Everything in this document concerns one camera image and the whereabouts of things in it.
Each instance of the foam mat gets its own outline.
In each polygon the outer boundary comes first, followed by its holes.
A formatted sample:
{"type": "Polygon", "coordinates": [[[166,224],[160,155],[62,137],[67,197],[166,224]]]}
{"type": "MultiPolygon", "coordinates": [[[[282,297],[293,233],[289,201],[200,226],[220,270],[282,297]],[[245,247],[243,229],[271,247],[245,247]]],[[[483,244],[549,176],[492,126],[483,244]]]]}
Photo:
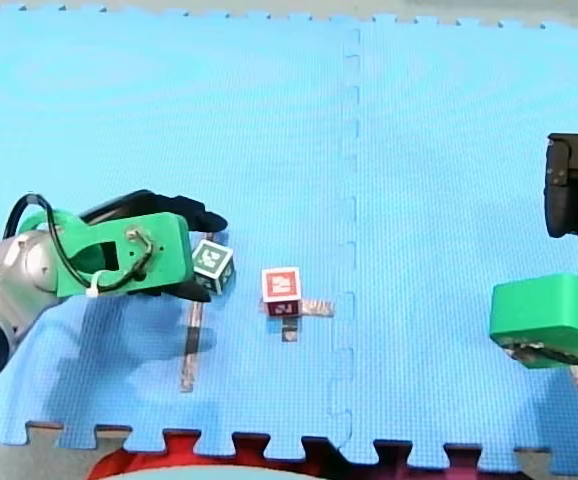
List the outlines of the foam mat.
{"type": "Polygon", "coordinates": [[[578,244],[548,239],[545,138],[578,131],[578,30],[465,19],[360,23],[102,7],[0,11],[0,229],[19,194],[84,210],[137,188],[202,200],[230,221],[238,276],[206,309],[200,370],[179,391],[188,305],[72,299],[45,314],[0,376],[0,441],[61,424],[129,450],[199,430],[198,453],[268,434],[374,463],[375,441],[448,466],[446,445],[512,472],[549,449],[578,474],[578,391],[487,337],[495,284],[578,273],[578,244]],[[333,299],[299,341],[258,312],[260,269],[297,265],[333,299]]]}

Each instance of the white cable tie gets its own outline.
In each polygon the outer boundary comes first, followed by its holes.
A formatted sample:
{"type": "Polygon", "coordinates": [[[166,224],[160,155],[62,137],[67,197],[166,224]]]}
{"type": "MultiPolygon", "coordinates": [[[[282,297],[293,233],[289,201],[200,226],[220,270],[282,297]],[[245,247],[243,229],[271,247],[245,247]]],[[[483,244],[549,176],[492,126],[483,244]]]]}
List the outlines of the white cable tie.
{"type": "Polygon", "coordinates": [[[100,296],[100,291],[98,290],[98,281],[103,273],[107,273],[108,270],[98,270],[91,276],[91,286],[85,290],[85,295],[88,298],[97,298],[100,296]]]}

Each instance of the toy block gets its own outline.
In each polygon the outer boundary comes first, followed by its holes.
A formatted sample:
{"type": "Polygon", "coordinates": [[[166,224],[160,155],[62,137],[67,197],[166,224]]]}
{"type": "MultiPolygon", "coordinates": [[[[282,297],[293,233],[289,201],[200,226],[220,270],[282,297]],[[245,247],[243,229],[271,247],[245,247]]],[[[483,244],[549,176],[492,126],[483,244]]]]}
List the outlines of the toy block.
{"type": "Polygon", "coordinates": [[[233,276],[233,250],[203,239],[193,252],[196,282],[208,292],[221,295],[233,276]]]}
{"type": "Polygon", "coordinates": [[[301,314],[300,273],[295,267],[262,271],[262,301],[272,317],[295,317],[301,314]]]}

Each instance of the green cube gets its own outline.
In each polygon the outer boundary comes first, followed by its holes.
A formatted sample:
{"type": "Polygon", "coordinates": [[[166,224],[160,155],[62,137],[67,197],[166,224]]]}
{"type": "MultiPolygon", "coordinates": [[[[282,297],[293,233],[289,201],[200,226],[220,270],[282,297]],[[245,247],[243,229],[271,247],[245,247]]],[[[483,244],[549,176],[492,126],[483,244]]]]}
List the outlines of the green cube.
{"type": "Polygon", "coordinates": [[[233,250],[203,239],[193,252],[193,270],[199,285],[221,295],[234,273],[233,250]]]}

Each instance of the red object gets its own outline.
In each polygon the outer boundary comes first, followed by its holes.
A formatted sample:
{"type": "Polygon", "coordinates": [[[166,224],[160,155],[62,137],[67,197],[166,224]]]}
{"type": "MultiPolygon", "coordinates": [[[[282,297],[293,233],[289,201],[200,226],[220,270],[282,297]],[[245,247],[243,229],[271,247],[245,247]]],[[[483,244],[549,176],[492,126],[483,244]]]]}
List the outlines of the red object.
{"type": "Polygon", "coordinates": [[[268,303],[267,313],[270,317],[293,317],[300,315],[300,300],[268,303]]]}
{"type": "Polygon", "coordinates": [[[118,450],[102,458],[94,466],[88,480],[99,480],[113,475],[153,468],[190,465],[261,467],[318,477],[325,464],[320,458],[308,459],[301,463],[266,460],[262,455],[266,441],[259,438],[239,439],[235,457],[201,457],[193,453],[193,446],[197,441],[198,437],[190,435],[167,436],[167,452],[164,454],[129,453],[125,450],[118,450]]]}
{"type": "Polygon", "coordinates": [[[478,473],[476,462],[478,452],[457,450],[447,452],[451,467],[444,472],[412,469],[406,465],[407,453],[397,456],[385,455],[374,466],[353,466],[345,462],[339,454],[328,447],[326,442],[310,444],[306,448],[304,462],[272,462],[263,457],[267,440],[261,437],[239,437],[235,440],[236,455],[229,458],[200,457],[194,455],[193,446],[198,441],[193,435],[168,435],[167,453],[129,453],[118,450],[104,457],[92,470],[87,480],[102,480],[122,473],[138,472],[153,468],[182,467],[191,465],[236,465],[260,467],[302,473],[313,477],[331,474],[333,478],[344,480],[513,480],[515,475],[492,475],[478,473]]]}
{"type": "Polygon", "coordinates": [[[301,299],[300,273],[296,267],[262,271],[262,301],[270,317],[300,315],[301,299]]]}
{"type": "Polygon", "coordinates": [[[265,270],[265,299],[300,296],[300,280],[296,268],[265,270]]]}

